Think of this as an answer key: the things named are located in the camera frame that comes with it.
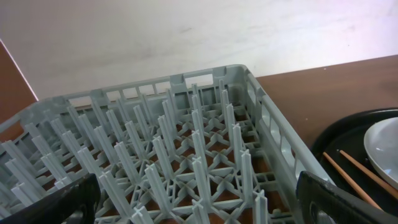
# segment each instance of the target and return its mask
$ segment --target plastic crate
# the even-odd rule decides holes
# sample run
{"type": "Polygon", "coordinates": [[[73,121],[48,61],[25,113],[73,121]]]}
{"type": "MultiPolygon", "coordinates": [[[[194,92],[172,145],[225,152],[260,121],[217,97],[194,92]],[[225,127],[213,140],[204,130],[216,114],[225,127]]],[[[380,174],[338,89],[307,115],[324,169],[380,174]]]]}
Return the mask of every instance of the plastic crate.
{"type": "Polygon", "coordinates": [[[90,172],[96,223],[302,223],[300,171],[331,181],[244,65],[41,100],[0,132],[17,123],[3,218],[90,172]]]}

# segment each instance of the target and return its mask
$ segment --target wooden chopstick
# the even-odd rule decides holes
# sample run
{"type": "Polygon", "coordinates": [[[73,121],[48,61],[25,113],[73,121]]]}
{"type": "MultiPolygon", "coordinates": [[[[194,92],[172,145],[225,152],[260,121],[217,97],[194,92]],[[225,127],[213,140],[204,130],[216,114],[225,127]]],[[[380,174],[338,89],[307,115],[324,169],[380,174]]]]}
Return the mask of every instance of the wooden chopstick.
{"type": "Polygon", "coordinates": [[[368,177],[372,178],[376,183],[380,185],[380,187],[384,188],[387,192],[389,192],[393,197],[398,199],[398,190],[391,187],[391,185],[387,184],[384,180],[382,180],[380,177],[378,177],[376,174],[373,174],[372,171],[368,170],[365,166],[360,164],[358,161],[356,161],[354,158],[352,158],[350,155],[348,155],[345,151],[340,150],[340,153],[347,158],[350,162],[352,162],[358,169],[360,169],[362,172],[364,172],[368,177]]]}
{"type": "Polygon", "coordinates": [[[337,163],[327,153],[324,152],[323,156],[325,156],[325,158],[340,173],[340,175],[343,176],[343,178],[350,184],[350,186],[354,188],[356,193],[358,193],[365,202],[371,204],[375,208],[382,210],[381,207],[376,202],[374,202],[374,200],[367,193],[365,193],[365,191],[339,165],[337,165],[337,163]]]}

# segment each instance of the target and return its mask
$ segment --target black plate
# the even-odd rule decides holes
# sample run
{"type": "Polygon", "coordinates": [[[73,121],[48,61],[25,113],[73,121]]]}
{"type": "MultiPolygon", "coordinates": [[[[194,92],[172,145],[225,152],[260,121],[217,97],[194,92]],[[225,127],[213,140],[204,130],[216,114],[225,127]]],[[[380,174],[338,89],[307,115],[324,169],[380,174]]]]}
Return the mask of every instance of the black plate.
{"type": "Polygon", "coordinates": [[[364,135],[374,123],[394,117],[398,117],[398,108],[365,111],[345,117],[322,132],[312,146],[312,153],[337,187],[359,197],[336,169],[322,156],[323,152],[326,152],[385,212],[398,216],[398,200],[338,152],[338,150],[344,150],[380,177],[368,161],[368,155],[363,144],[364,135]]]}

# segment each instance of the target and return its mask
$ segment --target white backdrop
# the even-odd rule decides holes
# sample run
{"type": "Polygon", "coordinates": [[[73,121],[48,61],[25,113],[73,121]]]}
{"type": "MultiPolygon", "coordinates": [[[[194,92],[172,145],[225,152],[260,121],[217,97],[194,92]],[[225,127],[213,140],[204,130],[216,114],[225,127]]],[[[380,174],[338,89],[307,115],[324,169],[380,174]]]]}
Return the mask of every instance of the white backdrop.
{"type": "Polygon", "coordinates": [[[398,1],[0,1],[42,99],[233,63],[255,76],[398,54],[398,1]]]}

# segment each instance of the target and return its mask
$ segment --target brown wooden panel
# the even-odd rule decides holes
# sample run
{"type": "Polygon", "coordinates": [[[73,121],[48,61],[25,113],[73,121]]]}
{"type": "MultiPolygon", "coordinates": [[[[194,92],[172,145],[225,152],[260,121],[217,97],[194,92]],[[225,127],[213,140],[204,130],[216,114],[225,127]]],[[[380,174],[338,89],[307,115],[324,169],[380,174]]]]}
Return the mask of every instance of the brown wooden panel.
{"type": "MultiPolygon", "coordinates": [[[[34,95],[0,42],[0,123],[34,102],[34,95]]],[[[0,141],[15,139],[22,133],[19,124],[13,125],[0,134],[0,141]]]]}
{"type": "Polygon", "coordinates": [[[398,55],[257,80],[308,147],[345,116],[398,106],[398,55]]]}

